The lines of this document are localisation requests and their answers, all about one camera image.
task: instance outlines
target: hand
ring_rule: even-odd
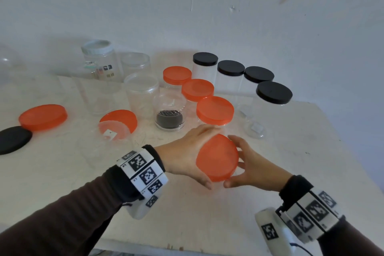
[[[256,153],[248,143],[240,137],[229,135],[228,138],[235,143],[239,151],[239,157],[244,162],[238,162],[238,166],[244,169],[244,173],[232,176],[224,181],[225,188],[252,185],[264,190],[280,192],[292,174],[283,168],[276,166],[266,158]]]
[[[211,190],[212,181],[196,166],[196,158],[201,147],[221,130],[213,125],[199,125],[181,139],[155,147],[166,172],[189,176]]]

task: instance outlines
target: loose black lid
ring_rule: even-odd
[[[0,155],[12,153],[20,149],[31,138],[32,132],[20,126],[0,131]]]
[[[275,74],[263,67],[251,66],[245,69],[244,77],[251,82],[260,83],[263,81],[272,81],[275,78]]]
[[[193,61],[200,66],[214,66],[217,64],[218,57],[212,53],[199,52],[193,55]]]
[[[257,85],[256,94],[267,102],[274,104],[286,104],[292,98],[292,91],[283,84],[264,81]]]
[[[217,70],[221,74],[236,77],[244,74],[245,67],[237,61],[222,60],[218,63]]]

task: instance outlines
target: orange lid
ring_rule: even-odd
[[[238,161],[239,155],[235,144],[219,134],[200,149],[196,165],[213,182],[219,182],[232,176]]]
[[[23,128],[34,131],[49,130],[65,122],[68,114],[58,104],[44,104],[30,108],[19,116]]]
[[[209,125],[226,125],[232,120],[234,112],[233,105],[218,96],[206,97],[196,107],[197,117]]]
[[[113,112],[109,112],[101,118],[100,122],[105,122],[107,120],[116,120],[125,124],[131,133],[133,133],[137,128],[136,115],[126,109],[119,109],[114,110]]]
[[[191,79],[183,84],[181,93],[186,99],[198,102],[207,96],[212,96],[214,90],[214,85],[207,80]]]
[[[131,135],[125,123],[118,122],[117,120],[99,122],[98,127],[100,133],[108,141],[123,140]]]
[[[164,81],[171,85],[183,85],[190,80],[191,77],[191,70],[181,66],[168,67],[163,71]]]

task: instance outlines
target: black cable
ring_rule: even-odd
[[[290,243],[291,246],[295,246],[295,247],[299,247],[301,249],[303,249],[306,253],[310,254],[311,256],[313,256],[312,253],[310,253],[307,249],[305,249],[303,246],[300,246],[299,244],[296,244],[296,243]]]

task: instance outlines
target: person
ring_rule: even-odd
[[[195,163],[200,148],[220,131],[215,126],[200,125],[176,141],[144,148],[166,172],[189,176],[211,189],[209,177]],[[312,187],[304,177],[292,175],[256,153],[244,139],[234,135],[228,138],[241,149],[239,157],[243,161],[239,161],[238,166],[244,172],[224,181],[225,188],[252,185],[276,191],[284,205],[289,206]],[[88,255],[122,204],[139,196],[121,168],[113,166],[93,181],[6,229],[0,234],[0,254]],[[345,218],[318,241],[325,256],[384,256],[381,249]]]

